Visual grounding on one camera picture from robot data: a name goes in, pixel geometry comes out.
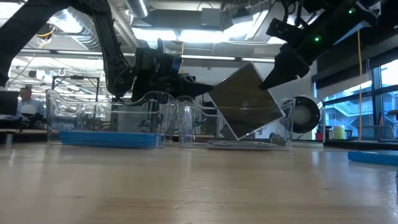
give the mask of blue mat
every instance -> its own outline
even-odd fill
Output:
[[[160,134],[117,133],[106,131],[60,131],[62,144],[98,147],[157,147]]]
[[[350,151],[348,159],[356,162],[398,166],[398,151]]]

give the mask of wooden tabletop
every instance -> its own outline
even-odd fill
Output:
[[[339,149],[14,147],[0,148],[1,224],[398,223],[396,167]]]

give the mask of glass window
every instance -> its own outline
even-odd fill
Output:
[[[382,87],[398,85],[398,59],[381,66]]]
[[[358,137],[359,99],[325,106],[325,121],[327,126],[344,125],[346,130],[353,131],[353,137]],[[362,126],[373,125],[373,103],[371,97],[362,99]]]
[[[355,94],[359,94],[359,89],[360,88],[362,88],[362,93],[367,92],[367,91],[371,91],[371,89],[372,89],[372,81],[370,80],[370,81],[364,82],[364,83],[362,83],[360,85],[353,86],[353,87],[351,87],[351,88],[349,88],[347,90],[344,90],[344,91],[335,93],[333,95],[327,96],[327,97],[325,97],[323,99],[323,101],[326,102],[326,101],[330,101],[330,100],[340,99],[340,98],[343,98],[343,97],[346,97],[346,96],[352,96],[352,95],[355,95]]]
[[[398,111],[396,111],[398,110],[398,91],[385,93],[382,97],[384,111],[383,125],[390,126],[392,128],[395,138],[398,138]]]

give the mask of transparent plastic container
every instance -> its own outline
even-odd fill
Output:
[[[182,147],[236,150],[290,150],[294,99],[285,99],[270,108],[216,108],[199,105],[189,96],[177,98],[179,141]],[[221,111],[248,111],[264,116],[282,113],[270,121],[237,138]]]
[[[46,95],[50,144],[164,147],[177,114],[176,99],[158,91],[139,101],[117,103],[75,101],[54,90]]]

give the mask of man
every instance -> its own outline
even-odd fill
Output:
[[[21,97],[21,101],[18,102],[18,109],[16,118],[25,118],[21,114],[21,108],[25,105],[32,105],[36,108],[36,113],[39,115],[44,115],[44,107],[43,104],[37,100],[32,99],[32,90],[30,88],[21,88],[19,91],[19,96]]]

